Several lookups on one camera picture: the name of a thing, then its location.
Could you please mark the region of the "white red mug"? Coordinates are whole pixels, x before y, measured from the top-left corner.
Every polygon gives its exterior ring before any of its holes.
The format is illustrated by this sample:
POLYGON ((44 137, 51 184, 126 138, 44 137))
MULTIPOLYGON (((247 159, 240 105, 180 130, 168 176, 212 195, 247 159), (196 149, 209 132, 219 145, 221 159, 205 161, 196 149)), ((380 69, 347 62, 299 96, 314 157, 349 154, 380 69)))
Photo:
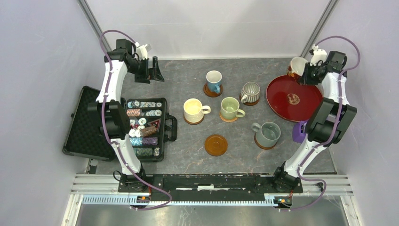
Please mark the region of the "white red mug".
POLYGON ((299 79, 304 72, 306 63, 308 61, 303 57, 292 58, 287 67, 287 75, 295 80, 299 79))

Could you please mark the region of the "blue patterned mug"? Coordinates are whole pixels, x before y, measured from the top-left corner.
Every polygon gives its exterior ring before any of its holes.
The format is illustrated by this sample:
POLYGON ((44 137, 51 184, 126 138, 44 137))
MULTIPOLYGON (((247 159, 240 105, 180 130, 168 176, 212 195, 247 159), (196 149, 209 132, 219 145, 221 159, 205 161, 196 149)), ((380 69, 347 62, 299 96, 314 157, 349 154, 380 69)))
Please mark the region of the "blue patterned mug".
POLYGON ((207 87, 211 92, 220 94, 222 74, 219 71, 212 70, 206 74, 207 87))

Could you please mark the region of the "cream mug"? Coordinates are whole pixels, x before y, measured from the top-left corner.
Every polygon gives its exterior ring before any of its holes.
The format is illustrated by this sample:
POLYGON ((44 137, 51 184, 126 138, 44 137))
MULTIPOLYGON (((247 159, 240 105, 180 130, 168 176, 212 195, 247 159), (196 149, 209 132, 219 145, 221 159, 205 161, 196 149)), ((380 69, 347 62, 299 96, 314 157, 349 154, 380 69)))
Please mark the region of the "cream mug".
POLYGON ((190 98, 184 103, 184 116, 191 122, 198 122, 209 113, 211 113, 210 106, 203 105, 198 99, 190 98))

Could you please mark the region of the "grey ribbed mug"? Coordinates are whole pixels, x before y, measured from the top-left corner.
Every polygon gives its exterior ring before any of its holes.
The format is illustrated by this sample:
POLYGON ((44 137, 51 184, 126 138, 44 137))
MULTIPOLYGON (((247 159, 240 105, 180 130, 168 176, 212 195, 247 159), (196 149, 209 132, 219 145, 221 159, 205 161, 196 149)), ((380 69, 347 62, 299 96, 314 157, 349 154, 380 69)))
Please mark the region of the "grey ribbed mug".
POLYGON ((260 98, 260 86, 255 82, 247 82, 240 92, 240 102, 254 102, 260 98))

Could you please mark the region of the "light green mug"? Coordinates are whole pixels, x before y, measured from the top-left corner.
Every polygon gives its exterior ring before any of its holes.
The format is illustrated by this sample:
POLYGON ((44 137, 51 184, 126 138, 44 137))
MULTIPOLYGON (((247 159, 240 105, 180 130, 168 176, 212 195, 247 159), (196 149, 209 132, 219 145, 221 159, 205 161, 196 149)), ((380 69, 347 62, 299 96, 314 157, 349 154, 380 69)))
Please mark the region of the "light green mug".
POLYGON ((222 116, 226 119, 233 119, 234 117, 244 117, 245 111, 240 109, 240 103, 233 97, 226 97, 221 101, 222 116))

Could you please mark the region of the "woven light brown coaster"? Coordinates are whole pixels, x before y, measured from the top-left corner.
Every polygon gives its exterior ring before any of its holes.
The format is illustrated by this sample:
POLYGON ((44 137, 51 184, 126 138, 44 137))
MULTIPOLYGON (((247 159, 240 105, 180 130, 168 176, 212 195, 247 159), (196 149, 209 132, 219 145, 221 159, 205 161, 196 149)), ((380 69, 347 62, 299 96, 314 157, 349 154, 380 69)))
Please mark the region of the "woven light brown coaster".
POLYGON ((233 119, 226 119, 226 118, 224 118, 224 117, 222 116, 222 113, 221 113, 221 112, 219 113, 219 116, 220 116, 221 120, 223 120, 224 122, 228 122, 228 123, 234 122, 234 121, 236 121, 236 120, 238 119, 238 117, 234 117, 233 119))

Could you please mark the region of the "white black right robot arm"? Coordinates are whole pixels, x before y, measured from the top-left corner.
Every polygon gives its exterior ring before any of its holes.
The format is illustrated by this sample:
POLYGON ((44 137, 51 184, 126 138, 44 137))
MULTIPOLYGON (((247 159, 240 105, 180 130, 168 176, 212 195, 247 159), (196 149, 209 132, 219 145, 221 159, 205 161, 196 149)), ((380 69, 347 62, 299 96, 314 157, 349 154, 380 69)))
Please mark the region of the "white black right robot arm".
POLYGON ((305 124, 305 137, 300 147, 272 177, 271 184, 277 192, 300 186, 303 171, 320 152, 342 139, 357 113, 345 93, 347 56, 331 51, 325 58, 315 60, 316 52, 311 53, 311 62, 305 63, 304 72, 296 81, 302 85, 321 84, 323 99, 305 124))

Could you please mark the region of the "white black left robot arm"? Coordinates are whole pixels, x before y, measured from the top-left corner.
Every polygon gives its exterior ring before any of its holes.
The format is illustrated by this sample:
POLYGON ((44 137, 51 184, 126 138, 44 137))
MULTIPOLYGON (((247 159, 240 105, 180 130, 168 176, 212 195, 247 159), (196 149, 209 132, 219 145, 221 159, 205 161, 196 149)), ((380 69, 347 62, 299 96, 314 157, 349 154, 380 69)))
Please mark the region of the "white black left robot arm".
POLYGON ((88 112, 99 132, 113 148, 121 165, 120 183, 142 192, 148 179, 142 163, 134 153, 129 139, 130 119, 121 104, 121 89, 125 76, 131 73, 135 82, 164 82, 158 58, 148 58, 147 46, 133 40, 118 39, 116 49, 105 52, 105 75, 96 101, 88 104, 88 112))

